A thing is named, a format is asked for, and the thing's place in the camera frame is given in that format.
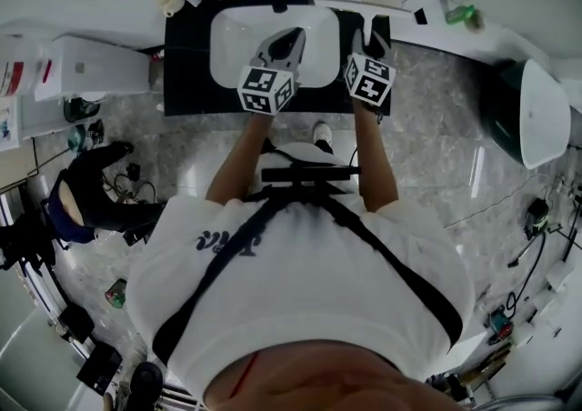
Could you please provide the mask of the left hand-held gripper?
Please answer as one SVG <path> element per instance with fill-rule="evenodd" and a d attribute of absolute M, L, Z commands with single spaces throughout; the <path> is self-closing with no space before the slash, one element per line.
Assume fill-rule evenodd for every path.
<path fill-rule="evenodd" d="M 306 45 L 303 28 L 287 28 L 269 36 L 240 73 L 237 94 L 242 108 L 274 116 L 295 96 L 298 67 Z"/>

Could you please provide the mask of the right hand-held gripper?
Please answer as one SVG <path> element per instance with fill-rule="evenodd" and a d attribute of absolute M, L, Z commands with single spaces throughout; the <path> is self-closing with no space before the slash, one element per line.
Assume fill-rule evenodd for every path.
<path fill-rule="evenodd" d="M 368 105 L 380 107 L 386 101 L 396 78 L 390 45 L 382 35 L 373 31 L 368 55 L 365 55 L 363 33 L 357 28 L 352 38 L 351 52 L 344 70 L 347 92 Z"/>

